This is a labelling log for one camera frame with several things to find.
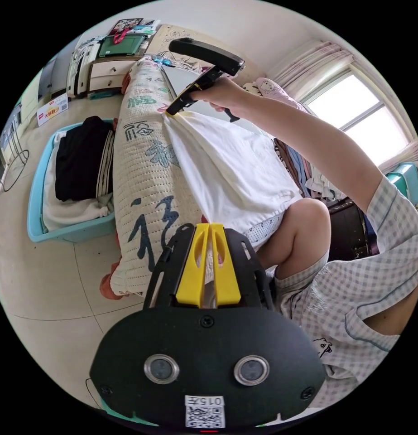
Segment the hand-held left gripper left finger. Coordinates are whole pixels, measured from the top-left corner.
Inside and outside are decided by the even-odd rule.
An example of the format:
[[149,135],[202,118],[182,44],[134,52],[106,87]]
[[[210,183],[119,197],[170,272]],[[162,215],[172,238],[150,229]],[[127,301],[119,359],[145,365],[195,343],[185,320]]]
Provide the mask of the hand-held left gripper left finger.
[[200,223],[195,227],[176,292],[176,300],[179,304],[202,307],[209,228],[208,223]]

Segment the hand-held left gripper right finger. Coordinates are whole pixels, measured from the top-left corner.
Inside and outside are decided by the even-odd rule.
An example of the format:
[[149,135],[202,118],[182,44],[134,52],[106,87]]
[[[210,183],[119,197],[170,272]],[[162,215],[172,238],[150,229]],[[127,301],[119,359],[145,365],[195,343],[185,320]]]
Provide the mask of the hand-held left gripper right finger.
[[237,305],[240,302],[240,290],[226,232],[222,224],[211,224],[211,239],[216,307]]

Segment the person's right hand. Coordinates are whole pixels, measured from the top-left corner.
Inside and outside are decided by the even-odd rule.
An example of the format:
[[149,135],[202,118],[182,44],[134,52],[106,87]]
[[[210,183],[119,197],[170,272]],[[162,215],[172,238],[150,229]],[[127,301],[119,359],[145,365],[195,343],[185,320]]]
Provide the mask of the person's right hand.
[[228,78],[220,78],[205,90],[195,90],[190,97],[195,101],[204,101],[217,111],[228,109],[238,118],[246,118],[254,95],[245,91]]

